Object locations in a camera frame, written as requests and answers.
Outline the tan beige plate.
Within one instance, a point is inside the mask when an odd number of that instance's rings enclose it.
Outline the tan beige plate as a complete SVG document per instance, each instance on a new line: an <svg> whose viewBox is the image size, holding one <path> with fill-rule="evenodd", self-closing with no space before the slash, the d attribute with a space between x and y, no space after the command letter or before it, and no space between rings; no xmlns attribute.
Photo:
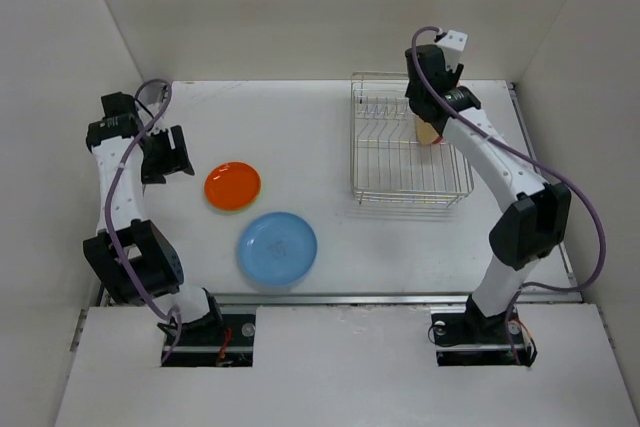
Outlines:
<svg viewBox="0 0 640 427"><path fill-rule="evenodd" d="M420 145L432 145L432 142L440 136L435 128L418 116L414 117L416 137Z"/></svg>

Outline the metal wire dish rack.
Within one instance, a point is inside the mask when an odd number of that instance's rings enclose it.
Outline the metal wire dish rack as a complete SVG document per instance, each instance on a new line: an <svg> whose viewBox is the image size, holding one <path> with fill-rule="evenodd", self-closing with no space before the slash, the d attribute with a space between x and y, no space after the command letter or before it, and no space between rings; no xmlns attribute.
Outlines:
<svg viewBox="0 0 640 427"><path fill-rule="evenodd" d="M474 190L469 162L444 141L423 144L402 73L351 76L350 180L359 203L448 208Z"/></svg>

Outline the orange plate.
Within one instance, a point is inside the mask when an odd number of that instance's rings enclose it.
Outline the orange plate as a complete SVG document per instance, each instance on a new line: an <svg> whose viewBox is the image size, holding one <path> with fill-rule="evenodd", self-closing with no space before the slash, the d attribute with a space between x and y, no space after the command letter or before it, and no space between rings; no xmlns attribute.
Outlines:
<svg viewBox="0 0 640 427"><path fill-rule="evenodd" d="M261 177L251 165L234 161L210 172L204 182L204 195L219 210L237 211L256 200L261 186Z"/></svg>

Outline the green plate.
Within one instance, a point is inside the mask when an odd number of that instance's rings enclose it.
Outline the green plate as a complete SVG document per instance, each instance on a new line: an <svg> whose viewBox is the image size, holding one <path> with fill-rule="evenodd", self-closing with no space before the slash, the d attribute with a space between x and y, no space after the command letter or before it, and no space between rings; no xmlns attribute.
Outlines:
<svg viewBox="0 0 640 427"><path fill-rule="evenodd" d="M211 207L217 212L221 212L224 215L235 215L250 209L260 199L260 194L256 193L251 198L247 197L242 202L232 204L231 202L214 202Z"/></svg>

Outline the blue plate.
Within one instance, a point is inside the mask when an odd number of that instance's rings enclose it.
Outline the blue plate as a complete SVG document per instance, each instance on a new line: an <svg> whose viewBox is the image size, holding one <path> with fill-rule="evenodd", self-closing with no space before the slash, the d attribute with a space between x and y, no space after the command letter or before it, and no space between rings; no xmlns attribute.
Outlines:
<svg viewBox="0 0 640 427"><path fill-rule="evenodd" d="M311 270L318 241L311 225L289 212L272 212L251 221L239 236L238 265L251 282L288 288Z"/></svg>

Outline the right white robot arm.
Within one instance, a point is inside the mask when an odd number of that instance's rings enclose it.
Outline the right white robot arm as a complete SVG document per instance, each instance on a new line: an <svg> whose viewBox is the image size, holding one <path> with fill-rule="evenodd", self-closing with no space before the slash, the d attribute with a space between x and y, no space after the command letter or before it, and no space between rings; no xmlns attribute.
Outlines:
<svg viewBox="0 0 640 427"><path fill-rule="evenodd" d="M510 301L533 269L563 241L571 192L562 182L550 184L509 152L480 100L459 85L462 70L446 67L439 46L408 49L405 58L411 110L463 154L501 212L489 232L489 267L461 320L470 338L484 341L505 322Z"/></svg>

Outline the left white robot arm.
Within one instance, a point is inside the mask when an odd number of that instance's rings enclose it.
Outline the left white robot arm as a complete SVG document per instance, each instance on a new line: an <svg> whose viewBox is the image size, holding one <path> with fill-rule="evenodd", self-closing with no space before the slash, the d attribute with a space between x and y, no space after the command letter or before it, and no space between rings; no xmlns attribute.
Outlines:
<svg viewBox="0 0 640 427"><path fill-rule="evenodd" d="M86 145L96 162L100 214L83 254L119 305L153 300L168 331L190 331L201 343L217 341L224 320L215 297L185 281L178 253L150 219L144 205L147 186L174 173L192 175L181 126L157 121L129 94L102 97L104 116L88 126Z"/></svg>

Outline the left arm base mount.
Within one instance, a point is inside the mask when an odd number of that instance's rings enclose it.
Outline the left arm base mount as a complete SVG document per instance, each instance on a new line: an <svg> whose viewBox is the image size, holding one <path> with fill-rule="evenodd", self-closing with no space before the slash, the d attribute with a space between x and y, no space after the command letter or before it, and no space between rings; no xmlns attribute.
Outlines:
<svg viewBox="0 0 640 427"><path fill-rule="evenodd" d="M177 327L159 324L165 334L160 354L162 367L244 368L253 366L256 334L255 312L222 314L223 325L215 323L183 328L174 345Z"/></svg>

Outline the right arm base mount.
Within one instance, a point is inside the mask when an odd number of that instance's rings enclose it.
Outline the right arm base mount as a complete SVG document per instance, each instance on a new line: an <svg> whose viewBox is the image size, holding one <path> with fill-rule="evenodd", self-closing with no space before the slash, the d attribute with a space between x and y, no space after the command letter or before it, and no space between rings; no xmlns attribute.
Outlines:
<svg viewBox="0 0 640 427"><path fill-rule="evenodd" d="M435 345L439 367L531 367L537 359L536 343L516 312L508 327L499 320L480 333L465 322L462 312L434 312L431 321L428 338Z"/></svg>

